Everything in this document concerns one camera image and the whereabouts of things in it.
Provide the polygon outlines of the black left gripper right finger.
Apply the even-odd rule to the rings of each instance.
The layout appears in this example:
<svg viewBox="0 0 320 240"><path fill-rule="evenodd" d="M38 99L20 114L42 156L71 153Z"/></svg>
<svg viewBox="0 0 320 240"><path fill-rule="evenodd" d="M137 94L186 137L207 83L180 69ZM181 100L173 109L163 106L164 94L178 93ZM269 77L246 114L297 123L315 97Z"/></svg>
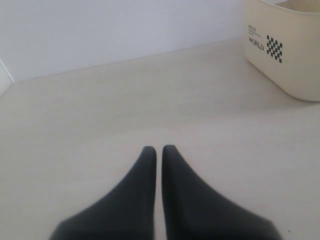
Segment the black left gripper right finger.
<svg viewBox="0 0 320 240"><path fill-rule="evenodd" d="M175 145L162 150L162 203L169 240L280 240L268 219L211 188Z"/></svg>

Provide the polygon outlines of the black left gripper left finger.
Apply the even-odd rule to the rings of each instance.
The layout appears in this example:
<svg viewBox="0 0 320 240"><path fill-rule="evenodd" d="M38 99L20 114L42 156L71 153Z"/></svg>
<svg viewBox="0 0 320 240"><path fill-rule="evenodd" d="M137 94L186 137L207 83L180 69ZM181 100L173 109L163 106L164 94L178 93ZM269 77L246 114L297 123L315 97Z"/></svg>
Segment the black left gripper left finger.
<svg viewBox="0 0 320 240"><path fill-rule="evenodd" d="M145 146L125 177L104 197L63 220L52 240L153 240L157 153Z"/></svg>

